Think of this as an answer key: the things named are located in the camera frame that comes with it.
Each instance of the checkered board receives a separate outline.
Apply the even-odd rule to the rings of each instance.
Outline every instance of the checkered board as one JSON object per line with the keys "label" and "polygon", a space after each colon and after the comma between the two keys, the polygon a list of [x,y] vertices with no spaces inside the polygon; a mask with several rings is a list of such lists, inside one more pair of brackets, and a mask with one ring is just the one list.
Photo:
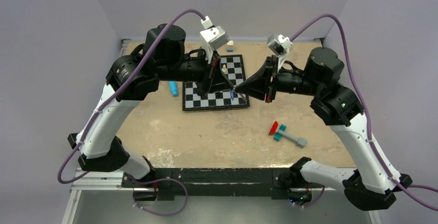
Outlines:
{"label": "checkered board", "polygon": [[[233,85],[242,83],[245,77],[242,55],[228,55],[221,57],[221,68],[223,64],[227,65],[227,76]],[[249,107],[248,95],[245,95],[246,102],[237,93],[234,93],[234,99],[231,100],[229,91],[209,93],[205,97],[197,94],[198,88],[195,83],[183,83],[182,86],[182,110],[212,110],[212,109],[231,109]]]}

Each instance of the teal object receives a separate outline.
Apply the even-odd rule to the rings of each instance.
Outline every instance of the teal object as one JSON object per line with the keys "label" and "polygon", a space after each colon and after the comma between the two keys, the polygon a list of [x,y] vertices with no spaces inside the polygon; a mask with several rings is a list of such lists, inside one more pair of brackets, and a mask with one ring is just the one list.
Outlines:
{"label": "teal object", "polygon": [[[286,131],[286,125],[282,124],[282,125],[280,126],[279,130],[281,130],[281,131]],[[281,134],[276,133],[276,134],[274,135],[274,140],[276,140],[276,141],[280,141],[280,139],[281,139]]]}
{"label": "teal object", "polygon": [[172,92],[172,96],[177,97],[178,96],[177,83],[175,81],[169,81],[169,87],[170,87],[170,91]]}

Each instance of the wooden table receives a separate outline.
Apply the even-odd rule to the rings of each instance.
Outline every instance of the wooden table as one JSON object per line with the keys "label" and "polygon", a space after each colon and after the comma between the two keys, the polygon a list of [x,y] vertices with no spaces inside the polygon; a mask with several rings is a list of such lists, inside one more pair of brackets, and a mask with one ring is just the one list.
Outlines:
{"label": "wooden table", "polygon": [[[130,43],[130,52],[138,43]],[[319,42],[297,42],[289,60],[303,68],[310,51]],[[200,47],[186,43],[186,52]],[[272,52],[265,43],[235,43],[234,52],[242,54],[246,77],[253,75]],[[180,94],[182,85],[178,83]],[[289,167],[302,156],[318,162],[354,167],[354,162],[339,138],[309,107],[312,97],[277,93],[266,104],[250,98],[250,108],[183,112],[181,95],[172,97],[167,82],[160,82],[134,109],[118,132],[129,149],[145,155],[155,167]],[[268,136],[274,121],[286,131],[305,137],[307,146],[297,147]]]}

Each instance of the red object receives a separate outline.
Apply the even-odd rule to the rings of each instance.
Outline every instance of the red object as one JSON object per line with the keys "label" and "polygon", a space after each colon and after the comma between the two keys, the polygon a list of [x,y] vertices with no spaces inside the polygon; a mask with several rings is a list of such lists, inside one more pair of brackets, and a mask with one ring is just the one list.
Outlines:
{"label": "red object", "polygon": [[278,127],[278,122],[275,121],[275,122],[274,122],[274,125],[272,125],[272,128],[271,128],[271,130],[269,131],[269,135],[273,135],[273,134],[275,134],[275,131],[277,131],[277,127]]}

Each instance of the gray wall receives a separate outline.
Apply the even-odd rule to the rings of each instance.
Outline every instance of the gray wall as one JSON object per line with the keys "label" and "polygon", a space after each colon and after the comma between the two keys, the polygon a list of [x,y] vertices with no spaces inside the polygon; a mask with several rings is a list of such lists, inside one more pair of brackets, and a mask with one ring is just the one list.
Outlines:
{"label": "gray wall", "polygon": [[[120,40],[97,0],[0,0],[0,223],[60,223],[56,172]],[[71,177],[74,161],[65,178]]]}
{"label": "gray wall", "polygon": [[[99,0],[114,30],[122,38],[144,40],[146,32],[172,19],[178,12],[195,8],[221,25],[234,40],[262,40],[274,32],[291,36],[307,21],[329,12],[340,14],[347,0]],[[178,22],[188,39],[198,39],[198,18]],[[333,22],[324,20],[300,39],[325,37]]]}
{"label": "gray wall", "polygon": [[[417,184],[438,187],[437,0],[348,0],[339,18],[353,72],[371,111],[373,132],[392,164]],[[343,56],[337,27],[326,45]],[[343,83],[351,85],[347,71]],[[412,192],[438,205],[438,195]],[[437,223],[403,193],[384,223]]]}

